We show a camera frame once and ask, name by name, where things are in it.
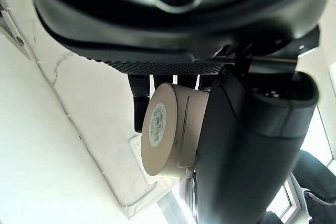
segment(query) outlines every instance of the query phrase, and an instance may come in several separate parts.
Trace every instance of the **black plastic housing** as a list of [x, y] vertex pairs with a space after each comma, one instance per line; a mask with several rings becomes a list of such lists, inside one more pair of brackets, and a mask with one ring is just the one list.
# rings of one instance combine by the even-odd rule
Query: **black plastic housing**
[[327, 0], [238, 0], [170, 14], [126, 0], [34, 0], [47, 31], [71, 51], [129, 74], [217, 74], [237, 42], [292, 41], [313, 30]]
[[[304, 73], [286, 84], [285, 75], [255, 85], [228, 69], [212, 87], [195, 160], [200, 224], [256, 223], [288, 177], [318, 89]], [[267, 95], [270, 87], [277, 95]]]

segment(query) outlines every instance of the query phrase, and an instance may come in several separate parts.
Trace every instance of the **barcode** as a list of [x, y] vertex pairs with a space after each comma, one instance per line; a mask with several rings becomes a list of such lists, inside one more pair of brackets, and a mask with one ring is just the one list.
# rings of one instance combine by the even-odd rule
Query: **barcode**
[[152, 122], [151, 122], [151, 130], [154, 129], [159, 123], [163, 120], [163, 113], [160, 113]]

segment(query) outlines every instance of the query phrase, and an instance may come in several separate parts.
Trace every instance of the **white wall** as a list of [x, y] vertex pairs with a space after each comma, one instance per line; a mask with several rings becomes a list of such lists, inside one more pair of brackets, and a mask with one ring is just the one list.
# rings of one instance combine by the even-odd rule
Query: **white wall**
[[35, 64], [0, 34], [0, 220], [127, 223]]

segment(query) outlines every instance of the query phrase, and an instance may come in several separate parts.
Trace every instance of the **white sticker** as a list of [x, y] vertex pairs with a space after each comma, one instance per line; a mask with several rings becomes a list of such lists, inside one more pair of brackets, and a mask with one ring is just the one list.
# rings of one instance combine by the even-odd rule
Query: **white sticker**
[[157, 147], [166, 129], [167, 112], [166, 107], [160, 102], [153, 110], [149, 124], [149, 142], [153, 147]]

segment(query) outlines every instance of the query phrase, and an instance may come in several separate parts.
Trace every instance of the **barcode label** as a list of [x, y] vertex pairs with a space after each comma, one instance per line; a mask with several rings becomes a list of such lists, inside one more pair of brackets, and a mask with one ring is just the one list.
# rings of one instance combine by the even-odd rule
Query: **barcode label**
[[163, 113], [161, 112], [158, 117], [156, 117], [152, 122], [151, 122], [151, 130], [154, 129], [159, 123], [163, 121]]
[[162, 140], [166, 128], [166, 120], [166, 107], [160, 102], [153, 110], [149, 124], [149, 139], [153, 147], [158, 146]]

